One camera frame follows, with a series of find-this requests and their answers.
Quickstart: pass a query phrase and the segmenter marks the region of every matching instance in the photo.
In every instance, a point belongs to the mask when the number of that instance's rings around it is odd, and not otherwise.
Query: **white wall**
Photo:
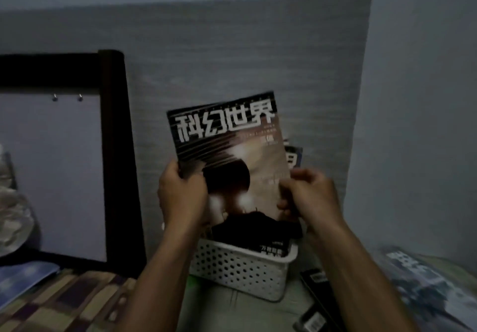
[[[181,0],[0,0],[0,10]],[[477,272],[477,0],[373,0],[345,215]]]

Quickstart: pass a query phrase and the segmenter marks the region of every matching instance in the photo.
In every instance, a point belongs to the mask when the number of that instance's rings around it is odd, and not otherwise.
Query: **white plastic basket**
[[[212,240],[200,239],[189,273],[254,296],[283,297],[288,266],[298,255],[292,244],[286,257],[272,257]]]

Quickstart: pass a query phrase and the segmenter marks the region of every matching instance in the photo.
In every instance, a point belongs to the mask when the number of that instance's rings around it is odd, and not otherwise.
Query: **black frame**
[[[106,262],[45,253],[23,246],[0,258],[0,265],[45,260],[64,268],[105,270],[137,278],[146,265],[146,248],[137,187],[124,54],[97,53],[0,56],[2,88],[99,89],[103,141]]]

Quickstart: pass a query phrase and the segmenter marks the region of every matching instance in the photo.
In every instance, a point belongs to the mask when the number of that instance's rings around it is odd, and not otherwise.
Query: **magazine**
[[[284,256],[299,223],[277,208],[289,166],[272,91],[167,113],[183,178],[202,172],[213,240]]]

